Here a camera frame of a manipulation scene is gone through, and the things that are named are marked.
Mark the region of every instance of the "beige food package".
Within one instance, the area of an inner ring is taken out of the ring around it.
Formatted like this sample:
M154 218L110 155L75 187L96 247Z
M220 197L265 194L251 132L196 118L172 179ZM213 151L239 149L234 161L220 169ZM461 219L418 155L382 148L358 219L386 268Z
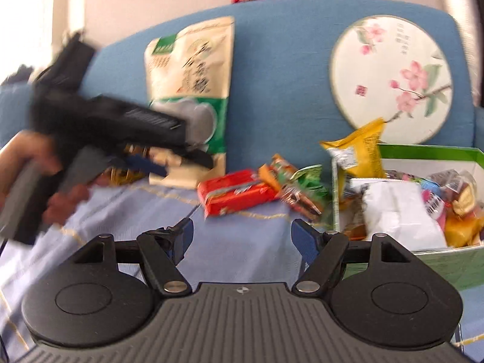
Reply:
M166 149L151 149L151 158L167 166L150 184L194 189L225 174L224 141L231 86L234 19L221 17L191 25L176 35L151 41L145 51L150 106L187 121L187 143L212 154L209 170Z

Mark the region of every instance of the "blue cushion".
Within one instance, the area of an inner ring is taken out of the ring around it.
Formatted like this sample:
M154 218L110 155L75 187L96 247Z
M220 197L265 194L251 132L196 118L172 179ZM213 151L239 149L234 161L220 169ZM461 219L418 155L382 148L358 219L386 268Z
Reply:
M28 127L32 86L28 83L0 86L0 148Z
M262 0L198 12L147 29L98 53L83 93L147 102L143 53L156 37L224 15L235 17L235 50L227 116L227 170L255 168L280 152L297 166L329 165L320 140L352 128L332 97L328 63L338 37L365 16L413 21L439 44L454 85L451 112L429 144L471 146L474 108L456 24L445 12L389 0Z

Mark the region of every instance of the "green box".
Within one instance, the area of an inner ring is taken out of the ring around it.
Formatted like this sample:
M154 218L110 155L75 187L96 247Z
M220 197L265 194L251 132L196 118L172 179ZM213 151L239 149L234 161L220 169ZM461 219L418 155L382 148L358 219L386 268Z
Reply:
M426 145L379 145L383 169L394 169L425 177L446 169L467 170L476 180L478 200L484 201L484 153L474 148ZM338 198L338 167L332 163L333 198ZM333 200L334 229L344 229L348 221ZM484 284L484 245L415 252L415 255L459 290ZM345 277L366 269L366 264L350 264Z

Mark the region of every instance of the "human hand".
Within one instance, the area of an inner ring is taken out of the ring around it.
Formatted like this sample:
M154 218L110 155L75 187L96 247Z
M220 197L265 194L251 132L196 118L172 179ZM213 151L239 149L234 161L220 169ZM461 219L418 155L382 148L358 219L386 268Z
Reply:
M8 192L24 165L35 160L46 175L54 175L62 170L62 165L54 153L52 140L39 133L22 131L16 134L0 150L0 207L3 207ZM100 177L96 184L107 185L106 177ZM82 201L89 199L87 185L77 185L68 194L58 192L49 202L43 214L46 224L64 225Z

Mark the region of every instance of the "open box of snacks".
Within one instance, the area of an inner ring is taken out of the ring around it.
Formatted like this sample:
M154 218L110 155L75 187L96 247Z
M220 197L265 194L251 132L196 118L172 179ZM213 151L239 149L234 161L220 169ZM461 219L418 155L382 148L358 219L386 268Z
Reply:
M399 233L407 231L407 237L402 238L401 244L410 246L419 259L458 289L483 284L484 242L481 243L481 237L484 236L481 230L484 226L484 154L479 149L446 146L380 144L378 147L385 171L384 179L380 180L350 178L338 166L336 158L333 158L335 230L354 240L371 240L372 234L388 229L395 221L389 219L388 214L391 212L375 216L374 209L372 210L378 202L380 207L391 207L393 199L389 200L383 192L388 191L388 184L385 182L414 182L410 188L419 186L422 202L409 200L411 193L407 194L405 191L401 191L405 197L400 199L396 198L398 194L394 195L395 202L404 203L409 211L415 211L414 205L419 211L423 204L427 214L436 222L430 225L426 224L428 220L420 218L422 224L417 225L415 220L419 220L419 217L414 216L413 221L403 228L405 215L402 214L405 211L401 212L401 219L397 220L401 228ZM375 180L378 180L379 188L378 185L367 184ZM443 240L442 235L439 236L435 229L436 225L444 232ZM423 246L432 248L413 249L412 245L418 246L418 242L412 239L418 240L422 237L424 240L429 239ZM348 265L345 276L365 268L366 265Z

